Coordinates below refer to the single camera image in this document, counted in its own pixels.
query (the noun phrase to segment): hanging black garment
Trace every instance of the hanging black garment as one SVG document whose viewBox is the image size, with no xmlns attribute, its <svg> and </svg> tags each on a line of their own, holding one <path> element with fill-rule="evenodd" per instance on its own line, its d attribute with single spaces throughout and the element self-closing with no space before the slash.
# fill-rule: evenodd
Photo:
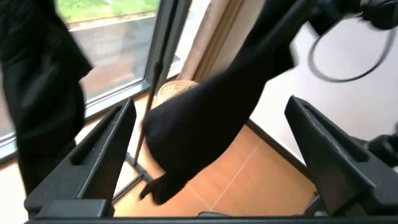
<svg viewBox="0 0 398 224">
<path fill-rule="evenodd" d="M 151 193 L 155 203 L 165 203 L 225 152 L 266 82 L 294 66 L 289 44 L 316 3 L 267 0 L 225 71 L 149 111 L 142 131 L 165 174 L 148 183 L 141 198 Z"/>
<path fill-rule="evenodd" d="M 75 144 L 85 113 L 79 81 L 91 65 L 53 0 L 0 1 L 0 62 L 29 194 Z"/>
</svg>

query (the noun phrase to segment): woven basket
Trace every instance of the woven basket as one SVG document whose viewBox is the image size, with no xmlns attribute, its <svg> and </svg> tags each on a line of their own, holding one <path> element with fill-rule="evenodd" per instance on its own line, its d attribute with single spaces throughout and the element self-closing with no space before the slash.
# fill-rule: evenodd
<svg viewBox="0 0 398 224">
<path fill-rule="evenodd" d="M 175 80 L 164 84 L 156 95 L 156 106 L 197 85 L 198 83 L 190 80 Z"/>
</svg>

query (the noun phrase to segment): green grass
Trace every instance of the green grass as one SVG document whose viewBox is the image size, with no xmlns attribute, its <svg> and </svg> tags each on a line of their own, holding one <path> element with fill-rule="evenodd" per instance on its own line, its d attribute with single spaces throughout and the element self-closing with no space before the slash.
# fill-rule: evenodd
<svg viewBox="0 0 398 224">
<path fill-rule="evenodd" d="M 159 0 L 57 0 L 66 22 L 156 10 Z"/>
</svg>

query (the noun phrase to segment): tile grout line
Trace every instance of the tile grout line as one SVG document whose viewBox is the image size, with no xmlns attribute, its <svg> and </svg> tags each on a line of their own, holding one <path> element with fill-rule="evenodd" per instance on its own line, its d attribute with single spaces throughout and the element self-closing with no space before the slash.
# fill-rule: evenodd
<svg viewBox="0 0 398 224">
<path fill-rule="evenodd" d="M 210 206 L 202 199 L 202 197 L 189 185 L 187 184 L 189 189 L 191 190 L 191 192 L 197 197 L 199 198 L 199 200 L 201 200 L 207 207 L 207 209 L 211 209 Z"/>
<path fill-rule="evenodd" d="M 213 208 L 217 205 L 218 201 L 221 199 L 221 197 L 224 195 L 224 193 L 226 192 L 226 190 L 228 189 L 228 187 L 232 184 L 232 182 L 235 180 L 235 178 L 238 176 L 238 174 L 241 172 L 241 170 L 243 169 L 243 167 L 246 165 L 246 163 L 248 162 L 248 160 L 250 159 L 250 157 L 254 154 L 254 151 L 256 151 L 256 149 L 259 147 L 261 143 L 261 140 L 259 140 L 259 142 L 257 143 L 257 146 L 253 149 L 253 151 L 250 153 L 249 157 L 246 159 L 246 161 L 244 161 L 242 167 L 237 171 L 237 173 L 235 174 L 235 176 L 232 178 L 231 182 L 226 186 L 226 188 L 224 189 L 223 193 L 221 193 L 221 195 L 218 197 L 216 203 L 214 203 L 214 205 L 210 208 L 210 211 L 213 211 Z"/>
</svg>

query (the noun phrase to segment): outdoor pavement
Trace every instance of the outdoor pavement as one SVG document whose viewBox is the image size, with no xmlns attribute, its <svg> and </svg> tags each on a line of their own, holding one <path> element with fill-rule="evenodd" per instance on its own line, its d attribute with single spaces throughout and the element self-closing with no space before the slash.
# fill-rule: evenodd
<svg viewBox="0 0 398 224">
<path fill-rule="evenodd" d="M 204 14 L 203 3 L 193 6 L 196 10 L 188 15 L 174 63 L 185 61 Z M 154 24 L 152 16 L 72 32 L 95 67 L 83 79 L 88 99 L 144 76 Z M 5 102 L 0 98 L 0 136 L 11 130 Z"/>
</svg>

